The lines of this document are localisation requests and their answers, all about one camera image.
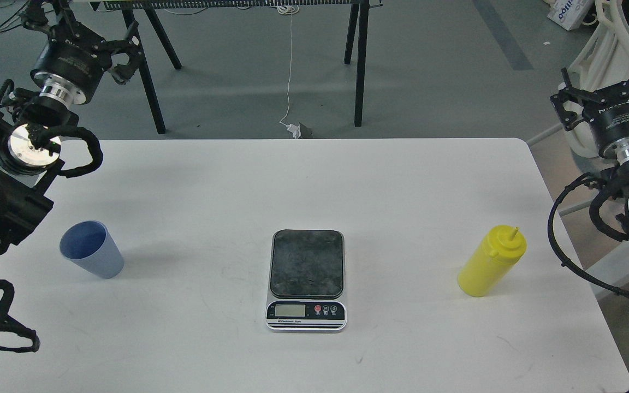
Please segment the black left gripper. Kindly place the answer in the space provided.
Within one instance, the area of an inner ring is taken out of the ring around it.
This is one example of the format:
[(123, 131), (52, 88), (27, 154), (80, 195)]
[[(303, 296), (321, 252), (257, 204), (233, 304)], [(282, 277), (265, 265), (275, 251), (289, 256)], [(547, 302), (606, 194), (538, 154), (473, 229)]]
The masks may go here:
[[(79, 22), (30, 28), (48, 39), (30, 75), (38, 96), (55, 105), (88, 104), (104, 74), (125, 85), (143, 63), (138, 25), (127, 27), (118, 40), (106, 40)], [(129, 57), (127, 64), (114, 64), (113, 56), (120, 54)]]

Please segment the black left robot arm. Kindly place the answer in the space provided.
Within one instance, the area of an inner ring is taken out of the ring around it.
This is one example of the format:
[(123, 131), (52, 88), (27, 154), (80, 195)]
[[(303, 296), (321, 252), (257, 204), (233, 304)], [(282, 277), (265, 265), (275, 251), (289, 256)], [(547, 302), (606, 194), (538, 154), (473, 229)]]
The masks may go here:
[[(19, 245), (52, 210), (45, 196), (59, 176), (80, 177), (102, 166), (97, 136), (78, 122), (72, 105), (87, 104), (104, 74), (124, 85), (144, 60), (133, 21), (108, 41), (78, 22), (43, 25), (48, 43), (32, 70), (37, 90), (0, 88), (0, 255)], [(9, 311), (14, 286), (0, 279), (0, 351), (32, 353), (40, 339)]]

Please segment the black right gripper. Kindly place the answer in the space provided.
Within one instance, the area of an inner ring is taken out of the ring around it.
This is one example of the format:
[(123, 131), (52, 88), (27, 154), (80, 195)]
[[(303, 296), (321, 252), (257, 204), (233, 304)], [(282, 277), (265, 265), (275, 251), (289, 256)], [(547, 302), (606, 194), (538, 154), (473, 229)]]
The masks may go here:
[(629, 78), (587, 92), (574, 87), (566, 67), (561, 69), (564, 87), (550, 97), (562, 126), (567, 131), (584, 122), (589, 125), (597, 154), (604, 159), (616, 159), (619, 142), (629, 139)]

